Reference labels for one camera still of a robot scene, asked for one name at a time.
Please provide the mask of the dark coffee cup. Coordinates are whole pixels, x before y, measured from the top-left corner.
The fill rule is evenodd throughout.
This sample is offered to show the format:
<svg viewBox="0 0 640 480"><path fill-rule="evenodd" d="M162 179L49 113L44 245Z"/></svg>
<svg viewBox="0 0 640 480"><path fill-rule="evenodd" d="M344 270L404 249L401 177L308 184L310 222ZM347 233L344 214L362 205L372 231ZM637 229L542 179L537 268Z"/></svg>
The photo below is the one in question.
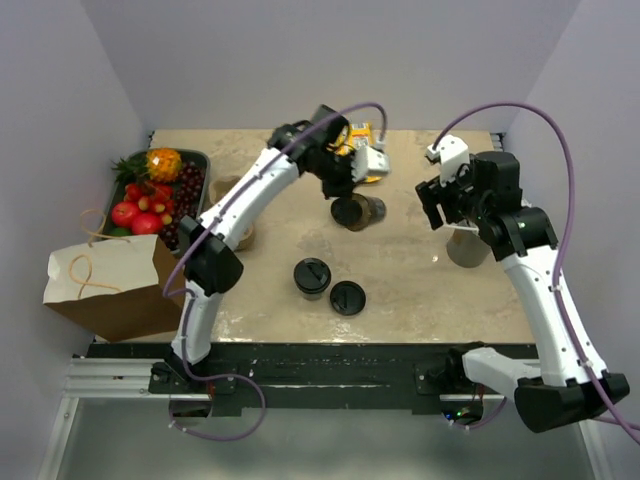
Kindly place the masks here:
<svg viewBox="0 0 640 480"><path fill-rule="evenodd" d="M347 228L351 231L363 230L383 221L386 213L386 204L382 199L353 194L348 205Z"/></svg>
<svg viewBox="0 0 640 480"><path fill-rule="evenodd" d="M324 292L326 291L325 287L318 288L300 288L301 295L309 301L319 300Z"/></svg>

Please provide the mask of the black cup lid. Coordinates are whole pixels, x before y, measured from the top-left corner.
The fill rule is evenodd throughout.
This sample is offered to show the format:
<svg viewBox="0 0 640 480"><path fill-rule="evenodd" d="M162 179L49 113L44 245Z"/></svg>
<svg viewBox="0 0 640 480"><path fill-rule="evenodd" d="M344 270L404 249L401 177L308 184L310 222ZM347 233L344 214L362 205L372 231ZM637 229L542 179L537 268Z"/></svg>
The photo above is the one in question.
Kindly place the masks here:
<svg viewBox="0 0 640 480"><path fill-rule="evenodd" d="M300 260L293 270L294 283L299 290L300 288L327 288L331 283L331 278L329 266L314 257Z"/></svg>
<svg viewBox="0 0 640 480"><path fill-rule="evenodd" d="M351 227L361 219L363 210L352 197L340 197L331 203L330 213L336 223L343 227Z"/></svg>
<svg viewBox="0 0 640 480"><path fill-rule="evenodd" d="M332 309L342 316L359 314L366 306L366 293L356 282L344 280L336 283L329 294Z"/></svg>

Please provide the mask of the brown paper bag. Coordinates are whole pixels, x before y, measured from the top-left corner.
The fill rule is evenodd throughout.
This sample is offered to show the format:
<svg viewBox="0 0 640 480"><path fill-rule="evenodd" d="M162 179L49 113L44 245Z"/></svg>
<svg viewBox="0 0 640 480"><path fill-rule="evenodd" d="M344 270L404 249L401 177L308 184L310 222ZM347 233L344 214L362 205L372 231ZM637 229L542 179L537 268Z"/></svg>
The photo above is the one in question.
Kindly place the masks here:
<svg viewBox="0 0 640 480"><path fill-rule="evenodd" d="M81 229L85 242L49 255L43 304L108 342L176 331L184 296L163 289L178 259L156 235Z"/></svg>

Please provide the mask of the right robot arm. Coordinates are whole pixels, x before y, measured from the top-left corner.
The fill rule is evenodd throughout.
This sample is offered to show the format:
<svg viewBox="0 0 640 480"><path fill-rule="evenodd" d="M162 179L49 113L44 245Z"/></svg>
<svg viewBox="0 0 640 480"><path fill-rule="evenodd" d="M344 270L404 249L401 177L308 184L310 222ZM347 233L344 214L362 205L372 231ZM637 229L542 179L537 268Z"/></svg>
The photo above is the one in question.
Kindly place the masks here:
<svg viewBox="0 0 640 480"><path fill-rule="evenodd" d="M506 357L482 343L457 349L443 372L448 386L478 383L514 402L527 428L541 433L593 419L630 392L586 334L562 275L553 269L558 240L547 214L523 202L520 164L510 153L429 153L440 173L416 187L432 229L467 221L478 228L519 296L540 366Z"/></svg>

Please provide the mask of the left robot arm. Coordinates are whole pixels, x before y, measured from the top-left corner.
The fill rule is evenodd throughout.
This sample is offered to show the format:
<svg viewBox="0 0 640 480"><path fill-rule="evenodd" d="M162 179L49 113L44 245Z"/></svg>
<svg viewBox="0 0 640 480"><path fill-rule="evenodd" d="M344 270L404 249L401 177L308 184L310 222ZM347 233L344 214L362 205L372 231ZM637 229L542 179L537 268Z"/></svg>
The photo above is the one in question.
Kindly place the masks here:
<svg viewBox="0 0 640 480"><path fill-rule="evenodd" d="M183 273L186 305L171 342L173 354L180 359L171 378L183 391L196 392L206 383L207 368L201 361L211 350L210 336L221 300L244 271L235 253L241 236L279 194L306 173L320 180L326 198L353 192L356 162L340 158L330 145L348 125L347 114L370 106L379 105L357 103L338 111L321 105L311 119L278 127L251 168L219 202L196 219L181 220L184 253L163 295L179 293L170 287L177 274Z"/></svg>

